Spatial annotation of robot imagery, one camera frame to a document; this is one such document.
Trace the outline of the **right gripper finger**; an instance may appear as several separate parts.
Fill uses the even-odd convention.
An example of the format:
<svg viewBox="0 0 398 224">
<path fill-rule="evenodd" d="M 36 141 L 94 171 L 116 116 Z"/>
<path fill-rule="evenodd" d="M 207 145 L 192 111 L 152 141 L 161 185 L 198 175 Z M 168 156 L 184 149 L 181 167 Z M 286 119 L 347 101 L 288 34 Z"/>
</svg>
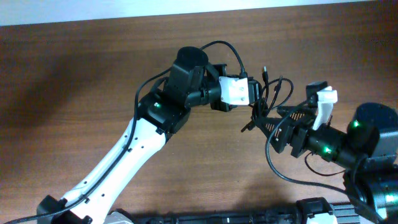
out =
<svg viewBox="0 0 398 224">
<path fill-rule="evenodd" d="M 285 146 L 291 141 L 294 121 L 291 118 L 285 120 L 278 128 L 276 127 L 281 118 L 257 118 L 254 124 L 269 138 L 271 137 L 271 146 L 277 153 L 282 153 Z"/>
<path fill-rule="evenodd" d="M 277 108 L 277 113 L 284 117 L 292 109 L 294 106 L 280 106 Z M 296 123 L 310 124 L 315 120 L 315 109 L 303 106 L 290 115 L 290 120 Z"/>
</svg>

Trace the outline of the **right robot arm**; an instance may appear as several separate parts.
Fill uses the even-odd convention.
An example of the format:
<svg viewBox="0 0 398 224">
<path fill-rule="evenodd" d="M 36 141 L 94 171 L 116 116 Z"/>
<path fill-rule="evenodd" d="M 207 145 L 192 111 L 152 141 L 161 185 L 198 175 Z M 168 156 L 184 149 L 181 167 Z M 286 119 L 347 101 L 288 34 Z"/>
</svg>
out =
<svg viewBox="0 0 398 224">
<path fill-rule="evenodd" d="M 278 153 L 291 146 L 291 155 L 304 152 L 320 156 L 345 171 L 340 190 L 354 205 L 358 215 L 374 223 L 397 223 L 397 113 L 379 103 L 357 107 L 345 132 L 317 124 L 320 106 L 281 106 L 279 117 L 261 112 L 253 119 L 266 136 L 266 159 L 272 171 L 288 182 L 339 191 L 319 182 L 297 180 L 281 174 L 273 165 L 270 148 Z"/>
</svg>

